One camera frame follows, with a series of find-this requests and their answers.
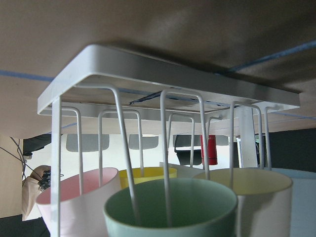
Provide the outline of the pink cup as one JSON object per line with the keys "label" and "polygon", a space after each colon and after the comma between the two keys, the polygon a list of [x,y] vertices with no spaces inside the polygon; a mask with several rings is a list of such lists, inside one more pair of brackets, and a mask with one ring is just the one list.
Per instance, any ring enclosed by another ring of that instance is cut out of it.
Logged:
{"label": "pink cup", "polygon": [[103,184],[99,185],[99,170],[83,173],[83,194],[79,193],[79,176],[61,181],[60,236],[107,237],[104,204],[121,190],[119,171],[103,168]]}

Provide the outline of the blue cup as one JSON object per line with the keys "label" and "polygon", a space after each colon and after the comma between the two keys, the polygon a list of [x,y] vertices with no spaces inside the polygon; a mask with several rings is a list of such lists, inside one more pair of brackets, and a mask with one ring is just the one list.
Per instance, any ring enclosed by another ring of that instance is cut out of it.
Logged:
{"label": "blue cup", "polygon": [[314,237],[316,235],[316,174],[314,172],[273,168],[293,181],[291,237]]}

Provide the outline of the beige cup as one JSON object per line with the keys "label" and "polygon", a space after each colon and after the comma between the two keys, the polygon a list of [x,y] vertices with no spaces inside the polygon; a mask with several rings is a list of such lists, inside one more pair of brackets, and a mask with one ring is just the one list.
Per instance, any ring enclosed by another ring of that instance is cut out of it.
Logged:
{"label": "beige cup", "polygon": [[292,179],[259,169],[233,168],[210,172],[210,180],[232,188],[238,197],[234,237],[290,235]]}

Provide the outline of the mint green cup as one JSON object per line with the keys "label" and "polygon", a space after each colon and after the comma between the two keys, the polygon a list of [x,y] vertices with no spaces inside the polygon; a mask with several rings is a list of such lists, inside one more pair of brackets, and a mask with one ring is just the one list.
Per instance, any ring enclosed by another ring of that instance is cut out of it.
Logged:
{"label": "mint green cup", "polygon": [[111,237],[233,237],[237,196],[219,183],[195,178],[170,179],[170,205],[163,180],[135,185],[140,221],[125,188],[104,205]]}

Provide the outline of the red fire extinguisher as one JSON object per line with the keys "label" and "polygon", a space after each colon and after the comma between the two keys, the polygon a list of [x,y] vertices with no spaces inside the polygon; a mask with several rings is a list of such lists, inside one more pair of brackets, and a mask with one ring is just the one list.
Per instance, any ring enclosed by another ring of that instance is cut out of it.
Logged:
{"label": "red fire extinguisher", "polygon": [[[202,164],[204,164],[204,149],[203,149],[203,136],[200,136],[201,142],[201,158]],[[207,152],[208,152],[208,164],[209,165],[217,165],[217,149],[216,149],[216,136],[209,135],[207,138]]]}

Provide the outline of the yellow cup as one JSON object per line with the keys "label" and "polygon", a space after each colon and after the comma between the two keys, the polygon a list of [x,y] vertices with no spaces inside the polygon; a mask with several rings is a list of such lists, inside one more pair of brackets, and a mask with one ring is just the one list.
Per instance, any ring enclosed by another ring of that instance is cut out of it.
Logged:
{"label": "yellow cup", "polygon": [[[141,168],[133,168],[133,179],[134,185],[152,181],[152,180],[160,180],[164,179],[164,169],[163,167],[145,167],[143,172]],[[118,171],[118,180],[120,183],[120,187],[122,189],[129,187],[129,180],[127,175],[127,170],[120,170]]]}

